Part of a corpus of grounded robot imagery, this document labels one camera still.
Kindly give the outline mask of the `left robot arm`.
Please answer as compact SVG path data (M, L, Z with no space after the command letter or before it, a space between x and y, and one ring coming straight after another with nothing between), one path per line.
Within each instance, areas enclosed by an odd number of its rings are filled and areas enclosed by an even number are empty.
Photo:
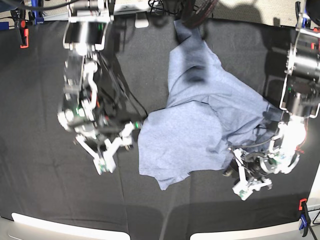
M320 2L301 0L295 3L297 22L284 38L288 47L285 77L280 94L282 110L275 134L262 143L233 146L235 155L224 171L228 177L239 173L242 179L266 181L269 174L288 174L300 160L300 147L307 137L310 118L320 111Z

